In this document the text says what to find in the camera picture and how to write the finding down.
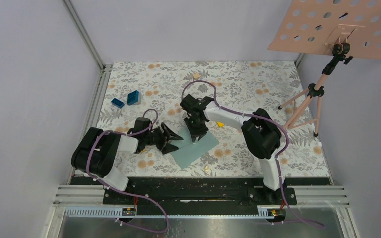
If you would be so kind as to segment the teal paper envelope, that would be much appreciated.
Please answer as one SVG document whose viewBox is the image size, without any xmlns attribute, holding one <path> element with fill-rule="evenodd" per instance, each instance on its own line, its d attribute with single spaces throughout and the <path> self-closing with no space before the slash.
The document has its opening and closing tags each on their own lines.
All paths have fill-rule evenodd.
<svg viewBox="0 0 381 238">
<path fill-rule="evenodd" d="M 188 167 L 191 163 L 219 144 L 219 141 L 211 132 L 208 132 L 201 140 L 195 143 L 193 143 L 186 127 L 180 128 L 178 135 L 182 137 L 183 140 L 172 141 L 171 144 L 178 147 L 178 150 L 170 152 L 169 154 L 181 169 Z"/>
</svg>

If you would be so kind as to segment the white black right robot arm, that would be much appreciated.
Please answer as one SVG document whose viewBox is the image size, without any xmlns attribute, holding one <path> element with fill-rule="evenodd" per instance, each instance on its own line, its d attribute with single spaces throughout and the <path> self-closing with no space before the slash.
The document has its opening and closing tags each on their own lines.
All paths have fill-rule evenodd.
<svg viewBox="0 0 381 238">
<path fill-rule="evenodd" d="M 194 98 L 186 95 L 180 102 L 187 116 L 184 122 L 190 133 L 192 142 L 201 140 L 208 132 L 207 123 L 220 122 L 237 129 L 243 134 L 246 146 L 254 158 L 258 158 L 263 171 L 263 183 L 266 201 L 277 204 L 284 198 L 279 177 L 279 168 L 273 156 L 280 147 L 282 134 L 264 109 L 257 109 L 251 114 L 239 113 L 217 105 L 214 98 Z"/>
</svg>

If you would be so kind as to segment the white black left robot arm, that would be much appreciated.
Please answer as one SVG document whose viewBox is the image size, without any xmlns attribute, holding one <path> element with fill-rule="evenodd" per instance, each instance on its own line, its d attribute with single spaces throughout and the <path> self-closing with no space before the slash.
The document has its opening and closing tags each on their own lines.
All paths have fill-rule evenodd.
<svg viewBox="0 0 381 238">
<path fill-rule="evenodd" d="M 129 179 L 114 165 L 116 154 L 126 152 L 141 153 L 147 146 L 155 146 L 162 154 L 177 151 L 172 141 L 183 138 L 168 128 L 165 123 L 153 128 L 149 118 L 138 117 L 134 127 L 126 135 L 91 127 L 81 140 L 71 158 L 71 165 L 96 180 L 105 187 L 114 188 L 115 198 L 123 204 L 130 203 L 134 191 L 128 187 Z"/>
</svg>

